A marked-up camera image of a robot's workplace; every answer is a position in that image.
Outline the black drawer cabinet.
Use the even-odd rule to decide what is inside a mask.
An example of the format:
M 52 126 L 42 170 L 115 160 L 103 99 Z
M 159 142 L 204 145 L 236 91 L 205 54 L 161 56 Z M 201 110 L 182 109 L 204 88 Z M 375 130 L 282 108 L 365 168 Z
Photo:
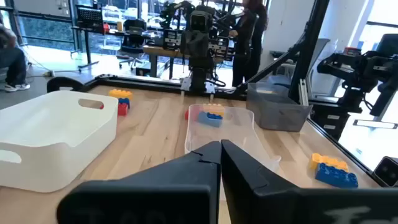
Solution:
M 311 101 L 311 119 L 323 128 L 331 137 L 339 140 L 348 118 L 349 113 L 361 113 L 361 108 L 350 108 L 336 103 L 321 103 Z

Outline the wooden background table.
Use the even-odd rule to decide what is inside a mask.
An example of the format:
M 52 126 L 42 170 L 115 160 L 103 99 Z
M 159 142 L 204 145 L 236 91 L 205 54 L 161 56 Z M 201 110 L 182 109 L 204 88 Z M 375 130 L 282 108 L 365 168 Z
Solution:
M 153 46 L 153 45 L 145 45 L 143 46 L 143 51 L 146 55 L 149 56 L 150 63 L 150 77 L 153 78 L 161 78 L 162 72 L 158 73 L 158 60 L 159 57 L 168 58 L 168 60 L 163 65 L 163 71 L 168 70 L 169 75 L 168 79 L 173 79 L 173 71 L 174 71 L 174 63 L 175 59 L 188 59 L 189 55 L 184 55 L 180 53 L 178 50 L 165 50 L 162 47 Z

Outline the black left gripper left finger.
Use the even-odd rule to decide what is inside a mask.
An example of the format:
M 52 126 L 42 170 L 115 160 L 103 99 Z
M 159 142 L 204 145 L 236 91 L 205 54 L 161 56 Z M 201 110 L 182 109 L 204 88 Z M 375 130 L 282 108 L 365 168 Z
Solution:
M 217 224 L 221 143 L 113 180 L 76 186 L 57 207 L 58 224 Z

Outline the clear plastic bin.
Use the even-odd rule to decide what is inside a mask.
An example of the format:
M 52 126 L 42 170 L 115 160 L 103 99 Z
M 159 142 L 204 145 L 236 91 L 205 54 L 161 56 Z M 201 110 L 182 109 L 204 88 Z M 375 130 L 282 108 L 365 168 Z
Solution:
M 219 128 L 201 124 L 197 115 L 203 111 L 203 104 L 188 107 L 189 119 L 185 139 L 185 153 L 194 151 L 212 141 L 230 140 L 242 150 L 272 171 L 276 171 L 280 156 L 270 156 L 264 149 L 254 130 L 254 113 L 245 108 L 227 107 Z

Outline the grey plastic bin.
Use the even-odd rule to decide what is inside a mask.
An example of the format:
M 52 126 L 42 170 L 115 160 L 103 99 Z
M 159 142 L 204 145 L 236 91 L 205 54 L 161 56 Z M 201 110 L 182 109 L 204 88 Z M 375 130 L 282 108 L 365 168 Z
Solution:
M 264 82 L 248 84 L 246 108 L 260 128 L 290 132 L 301 131 L 312 110 L 291 100 L 286 87 Z

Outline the person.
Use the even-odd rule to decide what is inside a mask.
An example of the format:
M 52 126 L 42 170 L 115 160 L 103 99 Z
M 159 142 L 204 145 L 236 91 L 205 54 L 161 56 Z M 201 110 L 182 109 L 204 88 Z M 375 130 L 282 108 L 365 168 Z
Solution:
M 232 86 L 237 87 L 257 74 L 261 62 L 262 36 L 268 27 L 264 0 L 243 0 L 244 13 L 229 36 L 236 40 Z
M 27 63 L 24 52 L 18 47 L 15 33 L 0 22 L 0 68 L 8 68 L 5 91 L 28 90 L 26 82 Z

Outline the black office chair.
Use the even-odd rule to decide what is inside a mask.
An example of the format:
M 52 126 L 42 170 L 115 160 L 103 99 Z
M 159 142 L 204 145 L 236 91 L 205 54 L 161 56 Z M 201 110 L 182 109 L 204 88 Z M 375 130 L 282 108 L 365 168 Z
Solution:
M 128 59 L 122 60 L 119 67 L 122 68 L 123 63 L 128 63 L 130 69 L 136 68 L 137 63 L 143 64 L 141 60 L 144 50 L 144 32 L 147 30 L 146 22 L 142 19 L 128 19 L 124 21 L 124 38 L 121 45 L 121 52 L 127 53 Z

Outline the black perforated panel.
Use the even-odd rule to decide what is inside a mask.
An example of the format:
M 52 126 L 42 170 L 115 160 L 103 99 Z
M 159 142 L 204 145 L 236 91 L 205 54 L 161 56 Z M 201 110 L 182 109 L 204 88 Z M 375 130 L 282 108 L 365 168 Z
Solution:
M 77 24 L 82 29 L 103 33 L 103 13 L 101 8 L 76 5 Z

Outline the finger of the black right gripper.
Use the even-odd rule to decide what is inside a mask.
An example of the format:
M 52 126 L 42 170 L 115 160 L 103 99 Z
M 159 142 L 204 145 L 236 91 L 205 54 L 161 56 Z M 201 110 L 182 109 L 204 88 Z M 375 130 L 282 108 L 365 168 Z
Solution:
M 181 53 L 184 55 L 189 55 L 190 57 L 195 56 L 195 44 L 194 40 L 196 38 L 195 31 L 186 30 L 181 36 Z
M 208 34 L 202 33 L 197 30 L 195 32 L 196 32 L 195 56 L 196 57 L 206 57 L 207 51 L 208 51 Z

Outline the yellow toy building block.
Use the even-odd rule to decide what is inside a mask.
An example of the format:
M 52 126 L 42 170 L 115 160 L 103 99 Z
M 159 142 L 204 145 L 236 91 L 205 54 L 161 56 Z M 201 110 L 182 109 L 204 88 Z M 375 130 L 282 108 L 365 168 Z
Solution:
M 325 163 L 327 166 L 332 166 L 334 168 L 349 172 L 348 165 L 345 161 L 330 156 L 323 156 L 319 153 L 312 154 L 308 166 L 311 170 L 315 170 L 321 163 Z
M 109 96 L 115 98 L 128 98 L 132 100 L 132 92 L 127 90 L 112 89 L 109 91 Z
M 224 116 L 225 108 L 221 104 L 203 104 L 203 111 L 210 113 L 210 114 L 217 114 L 220 116 Z

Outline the white plastic bin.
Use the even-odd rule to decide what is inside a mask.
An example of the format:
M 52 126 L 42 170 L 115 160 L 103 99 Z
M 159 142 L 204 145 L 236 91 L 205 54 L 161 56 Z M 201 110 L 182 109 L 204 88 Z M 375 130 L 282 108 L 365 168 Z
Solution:
M 0 186 L 66 187 L 115 139 L 118 100 L 60 90 L 0 110 Z

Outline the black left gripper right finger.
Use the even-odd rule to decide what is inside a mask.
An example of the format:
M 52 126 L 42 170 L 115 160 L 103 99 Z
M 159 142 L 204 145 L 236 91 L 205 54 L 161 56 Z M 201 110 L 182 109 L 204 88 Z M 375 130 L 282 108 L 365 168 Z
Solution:
M 398 190 L 300 188 L 223 140 L 232 224 L 398 224 Z

